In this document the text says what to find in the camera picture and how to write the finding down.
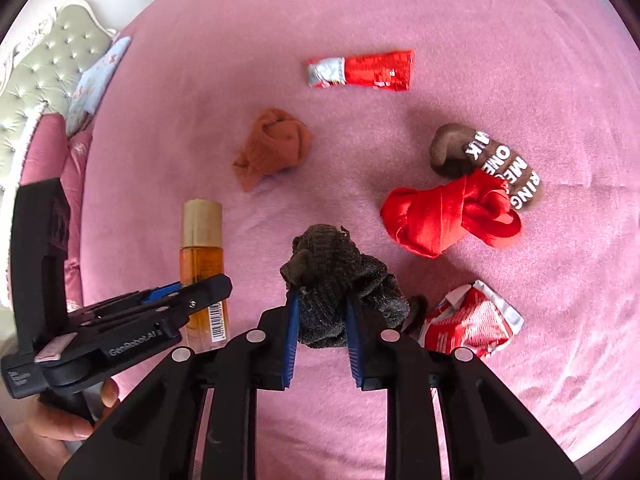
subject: amber liquid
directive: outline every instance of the amber liquid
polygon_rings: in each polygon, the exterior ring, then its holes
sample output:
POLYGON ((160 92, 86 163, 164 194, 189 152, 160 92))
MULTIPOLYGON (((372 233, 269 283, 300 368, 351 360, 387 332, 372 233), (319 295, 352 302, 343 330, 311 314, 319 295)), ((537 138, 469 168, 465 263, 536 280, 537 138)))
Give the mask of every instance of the amber liquid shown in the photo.
MULTIPOLYGON (((191 285, 225 272, 221 247, 185 247, 180 250, 180 282, 191 285)), ((224 346, 229 339, 226 301, 212 305, 189 317, 186 341, 194 352, 224 346)))

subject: red and silver packet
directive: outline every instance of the red and silver packet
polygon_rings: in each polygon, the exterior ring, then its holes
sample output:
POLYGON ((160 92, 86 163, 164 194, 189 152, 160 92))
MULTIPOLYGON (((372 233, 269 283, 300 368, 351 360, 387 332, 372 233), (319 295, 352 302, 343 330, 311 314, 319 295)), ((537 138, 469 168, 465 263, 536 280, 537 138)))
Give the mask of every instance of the red and silver packet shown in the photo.
POLYGON ((428 314, 418 342, 445 354, 464 346, 482 358, 507 346, 523 325, 509 303, 476 280, 450 291, 428 314))
POLYGON ((413 50, 353 57, 327 57, 309 61, 309 86, 360 85, 387 90, 408 90, 413 50))

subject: barcode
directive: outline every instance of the barcode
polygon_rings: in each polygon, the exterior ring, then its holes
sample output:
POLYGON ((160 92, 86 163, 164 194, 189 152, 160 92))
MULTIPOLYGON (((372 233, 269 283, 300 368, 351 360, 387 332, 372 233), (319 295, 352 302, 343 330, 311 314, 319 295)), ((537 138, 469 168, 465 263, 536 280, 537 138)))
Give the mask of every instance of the barcode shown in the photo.
POLYGON ((209 329, 211 342, 217 343, 226 339, 225 318, 222 315, 222 302, 209 306, 209 329))

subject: silver rivet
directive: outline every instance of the silver rivet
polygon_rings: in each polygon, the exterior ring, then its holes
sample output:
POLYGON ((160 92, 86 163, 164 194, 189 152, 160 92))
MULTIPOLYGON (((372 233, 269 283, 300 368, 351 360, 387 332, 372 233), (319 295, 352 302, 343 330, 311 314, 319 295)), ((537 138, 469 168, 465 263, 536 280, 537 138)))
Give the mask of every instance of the silver rivet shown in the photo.
POLYGON ((396 341, 398 341, 398 339, 400 339, 400 334, 396 330, 391 330, 390 328, 387 328, 386 330, 383 330, 382 332, 380 332, 380 337, 382 338, 382 341, 386 341, 388 343, 395 343, 396 341))
POLYGON ((185 348, 184 346, 180 348, 176 348, 173 352, 171 352, 171 359, 173 359, 177 363, 181 363, 191 359, 191 350, 185 348))
POLYGON ((469 362, 474 358, 474 353, 469 349, 461 346, 453 351, 453 357, 458 361, 469 362))
POLYGON ((260 343, 266 339, 267 335, 262 330, 251 330, 246 333, 246 340, 249 343, 260 343))

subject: brown sock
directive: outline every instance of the brown sock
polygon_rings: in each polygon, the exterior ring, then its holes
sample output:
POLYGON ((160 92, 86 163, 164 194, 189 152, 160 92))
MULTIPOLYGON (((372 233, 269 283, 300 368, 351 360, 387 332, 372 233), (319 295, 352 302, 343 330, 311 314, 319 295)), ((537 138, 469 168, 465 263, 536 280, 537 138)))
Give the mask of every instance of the brown sock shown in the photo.
POLYGON ((523 158, 508 146, 464 124, 445 124, 430 147, 431 167, 448 178, 460 178, 481 168, 509 183, 514 209, 528 209, 542 196, 542 181, 523 158))
POLYGON ((309 153, 311 139, 304 123, 284 110, 263 110, 232 165, 242 190, 249 192, 265 175, 301 164, 309 153))

